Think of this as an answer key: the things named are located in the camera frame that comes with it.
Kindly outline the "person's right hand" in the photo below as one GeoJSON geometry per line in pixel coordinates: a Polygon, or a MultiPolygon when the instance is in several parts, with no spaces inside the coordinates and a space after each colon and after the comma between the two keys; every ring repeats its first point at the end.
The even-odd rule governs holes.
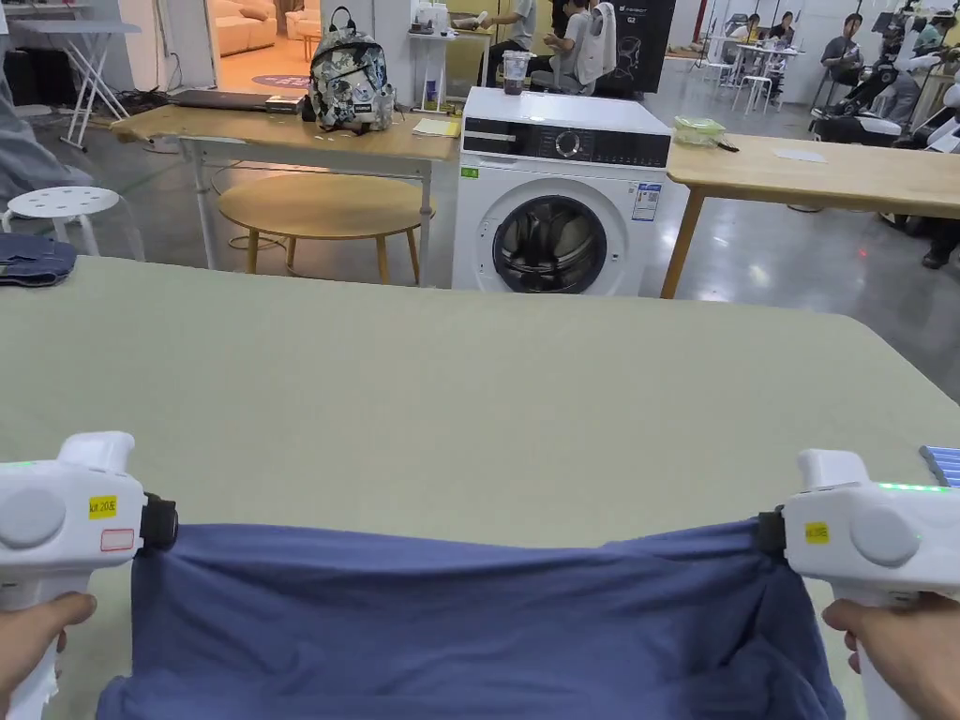
{"type": "Polygon", "coordinates": [[[921,719],[959,717],[959,605],[923,593],[910,607],[869,607],[838,599],[822,621],[844,634],[847,663],[872,667],[921,719]]]}

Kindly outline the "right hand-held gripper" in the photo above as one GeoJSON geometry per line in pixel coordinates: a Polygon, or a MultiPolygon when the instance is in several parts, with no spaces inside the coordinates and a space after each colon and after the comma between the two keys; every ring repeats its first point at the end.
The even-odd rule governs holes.
{"type": "MultiPolygon", "coordinates": [[[[852,452],[801,453],[802,490],[760,515],[757,546],[796,574],[832,587],[834,601],[907,608],[923,593],[958,603],[959,494],[954,487],[876,482],[852,452]]],[[[871,719],[921,719],[862,667],[871,719]]]]}

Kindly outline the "person's left hand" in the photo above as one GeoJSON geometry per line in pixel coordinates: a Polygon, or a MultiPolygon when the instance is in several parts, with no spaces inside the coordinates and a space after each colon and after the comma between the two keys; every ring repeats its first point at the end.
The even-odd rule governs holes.
{"type": "Polygon", "coordinates": [[[14,690],[54,646],[66,645],[70,626],[84,623],[95,612],[96,598],[69,592],[51,601],[1,613],[1,710],[7,711],[14,690]]]}

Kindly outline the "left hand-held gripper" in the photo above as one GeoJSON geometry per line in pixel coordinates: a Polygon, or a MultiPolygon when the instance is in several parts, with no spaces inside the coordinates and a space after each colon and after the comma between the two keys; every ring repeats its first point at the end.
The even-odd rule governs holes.
{"type": "Polygon", "coordinates": [[[176,505],[128,472],[134,438],[68,437],[52,459],[1,465],[1,609],[85,594],[93,572],[171,549],[176,505]]]}

